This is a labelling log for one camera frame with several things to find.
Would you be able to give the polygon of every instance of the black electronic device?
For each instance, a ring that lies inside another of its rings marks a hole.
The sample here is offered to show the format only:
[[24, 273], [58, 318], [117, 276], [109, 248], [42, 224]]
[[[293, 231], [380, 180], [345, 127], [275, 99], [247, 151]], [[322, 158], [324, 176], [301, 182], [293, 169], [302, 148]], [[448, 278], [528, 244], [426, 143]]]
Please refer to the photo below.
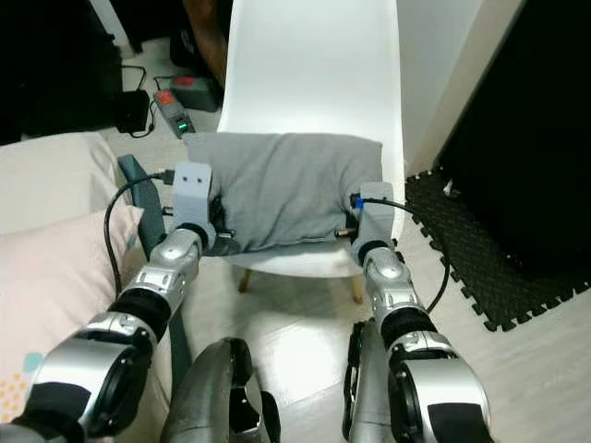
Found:
[[220, 87], [212, 78], [179, 76], [173, 78], [170, 90], [183, 106], [213, 113], [222, 100]]
[[113, 98], [113, 115], [119, 132], [139, 132], [146, 129], [150, 97], [145, 90], [120, 92]]

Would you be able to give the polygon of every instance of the gray pillow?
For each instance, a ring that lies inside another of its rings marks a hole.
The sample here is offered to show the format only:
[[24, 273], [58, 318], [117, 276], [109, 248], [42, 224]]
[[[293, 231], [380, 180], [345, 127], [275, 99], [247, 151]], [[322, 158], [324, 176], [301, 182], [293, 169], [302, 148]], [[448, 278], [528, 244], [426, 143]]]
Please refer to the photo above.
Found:
[[[192, 162], [212, 169], [234, 247], [216, 255], [334, 240], [349, 196], [381, 181], [381, 144], [332, 134], [197, 133], [183, 136]], [[213, 221], [219, 226], [220, 221]]]

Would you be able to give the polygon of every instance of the white plastic chair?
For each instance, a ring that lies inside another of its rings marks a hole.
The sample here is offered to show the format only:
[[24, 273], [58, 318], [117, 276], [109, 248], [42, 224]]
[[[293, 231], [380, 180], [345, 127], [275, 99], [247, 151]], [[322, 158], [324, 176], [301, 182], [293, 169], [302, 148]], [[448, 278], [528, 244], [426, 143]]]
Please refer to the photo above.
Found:
[[[218, 132], [350, 134], [383, 144], [383, 179], [404, 202], [394, 0], [235, 0]], [[396, 213], [392, 238], [402, 231]], [[242, 254], [237, 266], [299, 277], [361, 272], [349, 242]]]

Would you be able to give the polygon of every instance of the chair backrest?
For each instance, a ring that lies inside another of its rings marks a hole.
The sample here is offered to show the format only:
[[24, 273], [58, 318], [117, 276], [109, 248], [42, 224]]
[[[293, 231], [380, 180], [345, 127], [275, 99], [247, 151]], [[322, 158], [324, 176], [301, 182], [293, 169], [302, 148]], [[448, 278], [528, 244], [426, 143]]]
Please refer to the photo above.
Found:
[[[218, 131], [321, 132], [379, 141], [383, 179], [404, 201], [396, 2], [235, 0]], [[396, 217], [395, 236], [402, 219]]]

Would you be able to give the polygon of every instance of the floor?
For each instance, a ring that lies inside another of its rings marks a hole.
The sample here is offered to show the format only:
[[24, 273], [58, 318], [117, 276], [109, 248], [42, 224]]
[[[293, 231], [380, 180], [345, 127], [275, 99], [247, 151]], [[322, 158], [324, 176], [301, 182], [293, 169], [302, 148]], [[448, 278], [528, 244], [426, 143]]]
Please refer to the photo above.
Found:
[[[148, 42], [128, 64], [148, 68], [151, 77], [180, 72], [166, 62], [166, 42]], [[129, 90], [138, 73], [125, 72]], [[215, 130], [218, 114], [191, 112], [198, 130]], [[180, 140], [159, 116], [145, 139], [108, 129], [103, 135], [116, 155], [133, 153], [146, 170], [172, 167], [186, 158]], [[170, 190], [162, 189], [163, 200]], [[428, 304], [442, 275], [439, 253], [406, 221], [400, 248], [417, 293]], [[241, 269], [204, 258], [184, 306], [195, 353], [221, 337], [247, 340], [263, 388], [275, 395], [283, 442], [341, 442], [343, 376], [353, 324], [369, 317], [369, 305], [355, 305], [349, 280], [294, 279], [253, 273], [248, 293], [238, 293]], [[432, 319], [480, 376], [499, 442], [591, 442], [591, 291], [516, 329], [488, 332], [450, 281]]]

